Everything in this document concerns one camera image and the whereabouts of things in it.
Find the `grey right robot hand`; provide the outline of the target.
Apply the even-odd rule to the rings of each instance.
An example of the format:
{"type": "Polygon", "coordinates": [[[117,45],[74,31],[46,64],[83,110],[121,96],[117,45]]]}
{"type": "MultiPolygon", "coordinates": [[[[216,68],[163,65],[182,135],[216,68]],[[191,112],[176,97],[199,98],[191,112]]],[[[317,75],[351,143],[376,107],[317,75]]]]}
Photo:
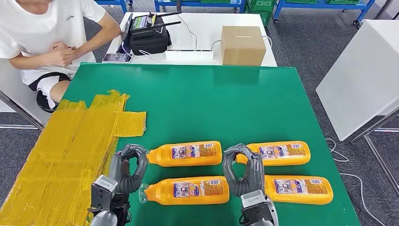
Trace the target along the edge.
{"type": "Polygon", "coordinates": [[[254,153],[245,144],[231,146],[223,153],[223,173],[232,192],[240,195],[241,193],[245,194],[264,189],[264,166],[259,153],[254,153]],[[232,163],[236,160],[238,154],[247,157],[247,171],[240,178],[236,176],[232,168],[232,163]]]}

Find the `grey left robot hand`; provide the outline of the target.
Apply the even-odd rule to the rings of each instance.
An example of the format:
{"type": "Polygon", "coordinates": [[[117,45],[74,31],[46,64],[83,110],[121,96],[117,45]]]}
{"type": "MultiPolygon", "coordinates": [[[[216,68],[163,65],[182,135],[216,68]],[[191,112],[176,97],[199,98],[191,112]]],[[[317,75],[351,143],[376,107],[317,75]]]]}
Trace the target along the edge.
{"type": "Polygon", "coordinates": [[[110,162],[108,177],[118,182],[118,192],[134,193],[141,186],[147,166],[147,149],[141,145],[127,144],[117,151],[110,162]],[[137,167],[130,173],[130,159],[136,158],[137,167]]]}

